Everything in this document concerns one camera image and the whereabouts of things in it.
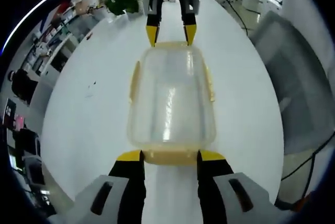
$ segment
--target floor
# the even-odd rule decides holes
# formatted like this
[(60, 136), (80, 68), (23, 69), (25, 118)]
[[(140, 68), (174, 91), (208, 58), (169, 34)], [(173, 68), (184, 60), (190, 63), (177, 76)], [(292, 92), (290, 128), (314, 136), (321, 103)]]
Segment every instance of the floor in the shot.
[[(232, 3), (234, 9), (243, 19), (245, 26), (250, 34), (259, 23), (260, 15), (254, 12), (250, 12), (243, 8), (240, 1), (236, 1)], [(232, 10), (230, 6), (227, 4), (225, 5), (226, 10), (228, 13), (241, 25), (244, 29), (244, 26), (241, 20), (238, 18), (236, 13)], [(329, 157), (332, 153), (333, 148), (328, 148), (319, 156), (319, 164), (315, 165), (314, 171), (318, 170), (319, 172), (316, 173), (317, 178), (313, 179), (313, 183), (311, 183), (309, 191), (313, 190), (317, 184), (318, 180), (321, 178), (323, 171), (325, 170), (326, 164), (328, 164)], [(308, 150), (298, 154), (286, 155), (284, 157), (284, 166), (283, 166), (283, 177), (289, 174), (292, 170), (298, 167), (302, 162), (304, 162), (307, 158), (309, 158), (314, 150)], [(304, 191), (308, 174), (310, 171), (311, 161), (305, 164), (301, 169), (299, 169), (294, 175), (289, 177), (288, 179), (282, 181), (280, 191), (279, 191), (279, 198), (283, 201), (288, 203), (293, 203), (301, 198), (301, 195)], [(48, 172), (46, 167), (43, 167), (43, 173), (46, 179), (47, 184), (49, 185), (50, 191), (50, 200), (53, 203), (56, 211), (64, 212), (67, 209), (73, 206), (73, 202), (70, 198), (63, 192), (63, 190), (58, 186), (55, 182), (51, 174)]]

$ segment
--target plastic container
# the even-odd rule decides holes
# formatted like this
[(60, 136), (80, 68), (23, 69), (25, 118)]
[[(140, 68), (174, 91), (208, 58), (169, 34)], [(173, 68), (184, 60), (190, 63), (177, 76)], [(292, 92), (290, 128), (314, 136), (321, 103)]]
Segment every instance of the plastic container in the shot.
[(157, 43), (137, 63), (128, 138), (153, 153), (194, 153), (216, 136), (213, 92), (201, 52), (184, 42)]

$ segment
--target office desk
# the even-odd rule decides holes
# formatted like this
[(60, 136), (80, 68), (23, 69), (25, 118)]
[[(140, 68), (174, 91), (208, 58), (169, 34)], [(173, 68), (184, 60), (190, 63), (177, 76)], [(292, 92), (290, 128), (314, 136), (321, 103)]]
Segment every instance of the office desk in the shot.
[[(158, 41), (185, 41), (179, 3), (164, 3)], [(215, 0), (200, 0), (194, 45), (211, 70), (217, 137), (208, 149), (223, 154), (275, 202), (283, 166), (283, 129), (274, 88), (245, 32)], [(82, 40), (51, 95), (41, 156), (74, 199), (115, 160), (134, 150), (127, 140), (129, 86), (150, 46), (146, 17), (101, 21)], [(143, 223), (202, 223), (195, 167), (145, 164)]]

